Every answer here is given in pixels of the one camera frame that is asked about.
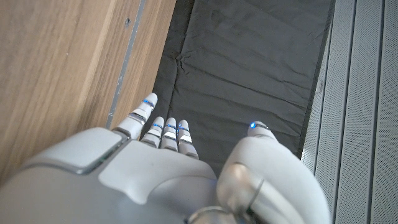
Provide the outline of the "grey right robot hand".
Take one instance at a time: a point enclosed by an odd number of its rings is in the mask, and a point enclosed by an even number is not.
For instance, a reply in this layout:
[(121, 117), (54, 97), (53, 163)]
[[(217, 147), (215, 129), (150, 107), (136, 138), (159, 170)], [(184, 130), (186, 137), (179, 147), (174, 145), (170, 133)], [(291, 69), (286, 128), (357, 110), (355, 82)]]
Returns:
[(2, 223), (330, 223), (315, 176), (262, 122), (219, 175), (189, 125), (143, 126), (151, 93), (114, 129), (91, 128), (25, 162), (1, 187)]

